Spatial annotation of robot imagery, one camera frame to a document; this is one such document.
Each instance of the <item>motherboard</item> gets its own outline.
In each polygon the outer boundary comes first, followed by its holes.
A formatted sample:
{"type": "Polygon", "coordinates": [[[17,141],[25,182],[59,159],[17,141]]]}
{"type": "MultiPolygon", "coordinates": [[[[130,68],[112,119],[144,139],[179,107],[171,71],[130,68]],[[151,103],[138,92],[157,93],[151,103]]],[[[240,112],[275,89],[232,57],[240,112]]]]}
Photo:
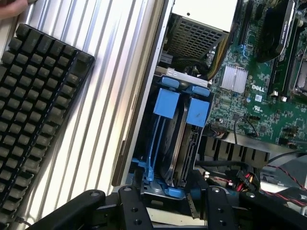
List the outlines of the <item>motherboard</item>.
{"type": "MultiPolygon", "coordinates": [[[[212,79],[211,91],[215,98],[208,123],[233,132],[235,121],[244,116],[258,132],[253,138],[305,151],[307,100],[304,92],[298,93],[296,88],[300,81],[302,88],[305,86],[307,76],[305,11],[298,12],[299,4],[295,6],[285,49],[277,58],[262,61],[259,57],[259,49],[264,46],[260,41],[261,31],[267,23],[266,11],[276,4],[277,0],[255,0],[248,8],[248,2],[244,2],[240,26],[244,26],[246,14],[249,14],[246,39],[240,45],[241,30],[237,30],[219,72],[212,79]],[[235,81],[227,82],[225,78],[231,71],[246,75],[246,83],[245,80],[241,82],[242,86],[239,83],[231,85],[235,81]]],[[[214,54],[215,47],[207,54],[208,61],[212,61],[214,54]]],[[[236,132],[250,136],[253,128],[241,121],[236,132]]]]}

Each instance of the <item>screw hole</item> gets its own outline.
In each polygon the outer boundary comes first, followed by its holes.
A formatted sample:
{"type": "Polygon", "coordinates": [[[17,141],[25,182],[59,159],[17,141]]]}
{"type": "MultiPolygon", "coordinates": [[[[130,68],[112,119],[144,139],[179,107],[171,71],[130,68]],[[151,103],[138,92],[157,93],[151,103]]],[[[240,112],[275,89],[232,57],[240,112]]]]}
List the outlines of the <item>screw hole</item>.
{"type": "Polygon", "coordinates": [[[125,192],[129,192],[129,191],[131,191],[131,190],[132,190],[132,189],[131,189],[130,187],[125,187],[125,188],[124,188],[124,191],[125,191],[125,192]]]}
{"type": "Polygon", "coordinates": [[[135,225],[141,225],[142,221],[140,219],[135,219],[133,222],[135,225]]]}
{"type": "Polygon", "coordinates": [[[221,226],[226,226],[226,222],[223,221],[223,220],[220,220],[220,225],[221,225],[221,226]]]}
{"type": "Polygon", "coordinates": [[[131,209],[131,212],[137,212],[137,211],[139,211],[139,209],[138,209],[137,207],[133,207],[133,208],[131,209]]]}

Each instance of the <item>chip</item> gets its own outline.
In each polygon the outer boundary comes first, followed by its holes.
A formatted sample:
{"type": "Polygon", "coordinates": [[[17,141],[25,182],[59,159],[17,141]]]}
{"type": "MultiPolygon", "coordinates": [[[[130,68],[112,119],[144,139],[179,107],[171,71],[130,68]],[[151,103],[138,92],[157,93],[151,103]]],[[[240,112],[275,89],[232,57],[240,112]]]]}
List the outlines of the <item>chip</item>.
{"type": "Polygon", "coordinates": [[[232,119],[237,120],[237,119],[239,119],[239,117],[240,117],[240,114],[234,113],[234,115],[232,116],[232,119]]]}
{"type": "Polygon", "coordinates": [[[265,133],[265,131],[267,131],[266,126],[260,126],[260,132],[265,133]]]}

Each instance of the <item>finger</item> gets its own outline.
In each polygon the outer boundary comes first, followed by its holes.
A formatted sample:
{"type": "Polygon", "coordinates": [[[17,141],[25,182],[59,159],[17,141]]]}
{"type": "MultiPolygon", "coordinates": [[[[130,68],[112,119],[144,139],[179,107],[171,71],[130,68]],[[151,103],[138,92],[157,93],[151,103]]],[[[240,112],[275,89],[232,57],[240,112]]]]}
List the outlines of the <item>finger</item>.
{"type": "Polygon", "coordinates": [[[15,2],[0,7],[0,19],[10,18],[19,15],[28,6],[27,0],[16,0],[15,2]]]}

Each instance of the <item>green circuit board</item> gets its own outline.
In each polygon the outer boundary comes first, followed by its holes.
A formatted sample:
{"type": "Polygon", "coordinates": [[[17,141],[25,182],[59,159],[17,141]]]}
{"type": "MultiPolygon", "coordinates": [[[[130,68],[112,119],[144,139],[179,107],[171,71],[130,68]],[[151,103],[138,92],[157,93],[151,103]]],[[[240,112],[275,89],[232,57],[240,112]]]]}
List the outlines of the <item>green circuit board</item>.
{"type": "MultiPolygon", "coordinates": [[[[281,98],[267,95],[274,61],[266,63],[256,61],[259,34],[261,33],[266,10],[264,10],[262,18],[258,21],[254,19],[255,11],[258,4],[265,2],[267,1],[255,1],[244,55],[242,49],[238,49],[236,45],[238,30],[234,44],[228,51],[221,70],[213,79],[211,91],[215,93],[215,98],[209,123],[233,132],[236,118],[239,116],[256,116],[259,120],[251,121],[259,132],[259,137],[256,139],[278,144],[280,138],[285,138],[288,143],[283,145],[305,151],[307,150],[307,104],[299,103],[295,100],[283,102],[281,98]],[[248,70],[244,93],[238,94],[220,87],[223,69],[226,65],[235,65],[248,70]],[[284,131],[285,128],[289,127],[297,127],[297,130],[289,135],[284,131]]],[[[305,49],[307,45],[306,37],[306,32],[301,33],[297,53],[305,49]]],[[[286,50],[284,53],[285,60],[290,58],[289,54],[290,52],[286,50]]],[[[299,63],[300,61],[295,62],[293,76],[297,76],[299,73],[299,63]]],[[[246,135],[247,133],[252,133],[252,131],[253,129],[247,123],[240,122],[238,124],[238,134],[246,135]]]]}

